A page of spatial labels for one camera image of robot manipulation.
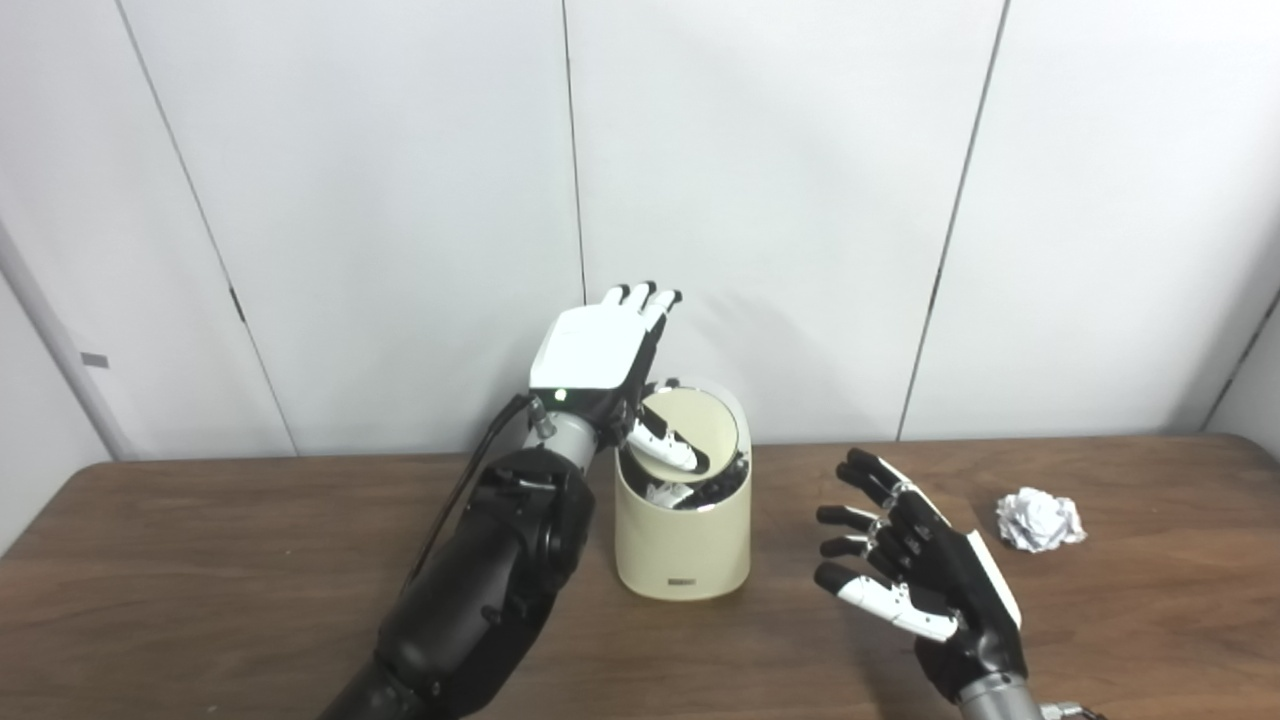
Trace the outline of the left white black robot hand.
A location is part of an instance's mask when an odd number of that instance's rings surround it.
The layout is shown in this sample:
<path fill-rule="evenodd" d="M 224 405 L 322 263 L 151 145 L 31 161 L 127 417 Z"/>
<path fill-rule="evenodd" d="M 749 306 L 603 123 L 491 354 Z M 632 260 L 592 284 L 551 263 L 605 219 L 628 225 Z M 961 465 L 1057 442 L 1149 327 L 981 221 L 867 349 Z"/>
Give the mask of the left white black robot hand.
<path fill-rule="evenodd" d="M 658 343 L 682 299 L 652 281 L 617 284 L 599 302 L 557 316 L 529 375 L 556 424 L 556 436 L 543 441 L 548 451 L 581 473 L 602 450 L 627 445 L 678 471 L 709 469 L 707 454 L 644 404 Z"/>

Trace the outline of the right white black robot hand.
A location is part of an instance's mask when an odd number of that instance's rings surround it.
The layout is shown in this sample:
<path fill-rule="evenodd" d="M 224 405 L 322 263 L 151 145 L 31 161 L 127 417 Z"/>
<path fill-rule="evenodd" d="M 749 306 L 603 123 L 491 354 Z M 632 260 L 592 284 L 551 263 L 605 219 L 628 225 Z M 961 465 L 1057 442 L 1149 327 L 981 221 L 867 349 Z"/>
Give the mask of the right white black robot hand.
<path fill-rule="evenodd" d="M 820 544 L 817 585 L 913 634 L 925 679 L 952 705 L 1024 685 L 1021 611 L 980 534 L 957 530 L 916 483 L 863 448 L 835 474 L 876 507 L 817 509 L 818 523 L 847 530 Z"/>

